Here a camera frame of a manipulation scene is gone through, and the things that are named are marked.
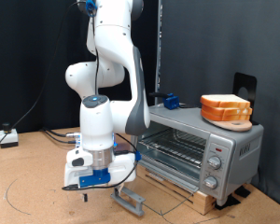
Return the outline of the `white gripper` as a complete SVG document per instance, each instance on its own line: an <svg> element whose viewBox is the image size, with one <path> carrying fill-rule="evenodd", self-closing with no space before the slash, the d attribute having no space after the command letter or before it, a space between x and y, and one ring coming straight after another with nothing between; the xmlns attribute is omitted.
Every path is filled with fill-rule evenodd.
<svg viewBox="0 0 280 224"><path fill-rule="evenodd" d="M65 189L90 189L116 187L118 192L124 182L135 179L136 154L115 155L112 151L69 151L64 168ZM82 194L83 202L88 194Z"/></svg>

